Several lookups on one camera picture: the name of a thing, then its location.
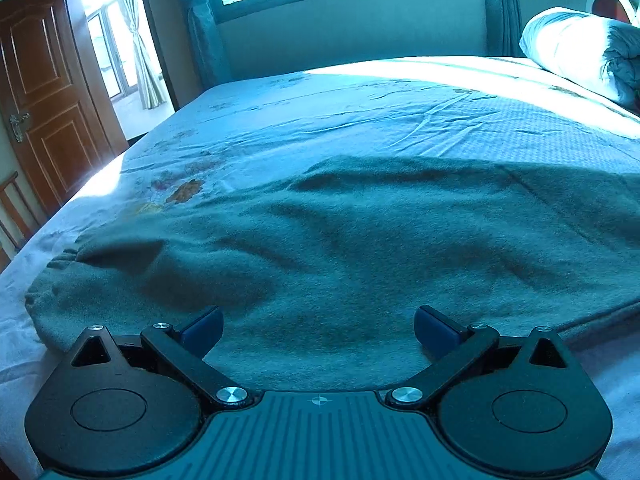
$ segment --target bed sheet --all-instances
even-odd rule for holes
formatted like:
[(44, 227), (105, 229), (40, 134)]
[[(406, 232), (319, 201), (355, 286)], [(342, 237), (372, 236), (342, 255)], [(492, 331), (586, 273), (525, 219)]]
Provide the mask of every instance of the bed sheet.
[[(213, 88), (97, 173), (0, 276), (0, 456), (40, 473), (26, 409), (57, 364), (24, 294), (87, 229), (305, 171), (332, 155), (546, 162), (640, 171), (640, 119), (523, 59), (380, 60)], [(580, 357), (614, 414), (600, 471), (640, 479), (640, 336), (595, 338)]]

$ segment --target triangular cutout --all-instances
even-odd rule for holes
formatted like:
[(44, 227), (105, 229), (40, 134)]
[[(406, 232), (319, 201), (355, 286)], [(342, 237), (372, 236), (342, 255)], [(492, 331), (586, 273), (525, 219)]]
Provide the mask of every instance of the triangular cutout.
[(549, 339), (544, 338), (538, 340), (529, 362), (532, 365), (566, 368), (566, 364), (556, 346)]
[(94, 336), (86, 340), (71, 365), (74, 367), (100, 365), (109, 361), (111, 361), (111, 358), (107, 354), (107, 349), (104, 347), (102, 339)]

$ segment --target ribbed panel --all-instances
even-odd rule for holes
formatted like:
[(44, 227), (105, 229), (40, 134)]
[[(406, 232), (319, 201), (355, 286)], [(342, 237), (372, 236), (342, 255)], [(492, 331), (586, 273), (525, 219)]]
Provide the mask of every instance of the ribbed panel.
[(390, 410), (372, 392), (267, 392), (254, 408), (215, 416), (200, 440), (142, 478), (149, 476), (158, 480), (494, 478), (453, 457), (421, 415)]

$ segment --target doorway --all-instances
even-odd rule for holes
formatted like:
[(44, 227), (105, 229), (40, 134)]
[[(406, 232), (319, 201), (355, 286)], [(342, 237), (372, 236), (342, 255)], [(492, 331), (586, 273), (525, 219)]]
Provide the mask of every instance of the doorway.
[(82, 0), (100, 73), (132, 143), (174, 113), (142, 0)]

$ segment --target door handle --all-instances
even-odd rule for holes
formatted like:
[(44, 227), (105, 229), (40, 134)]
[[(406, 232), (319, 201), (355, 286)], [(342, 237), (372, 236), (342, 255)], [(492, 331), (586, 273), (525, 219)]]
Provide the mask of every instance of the door handle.
[(20, 129), (20, 125), (30, 117), (31, 115), (28, 112), (20, 114), (19, 116), (16, 116), (14, 114), (9, 117), (9, 124), (11, 124), (11, 129), (14, 131), (16, 142), (24, 141), (24, 135), (22, 133), (22, 130)]

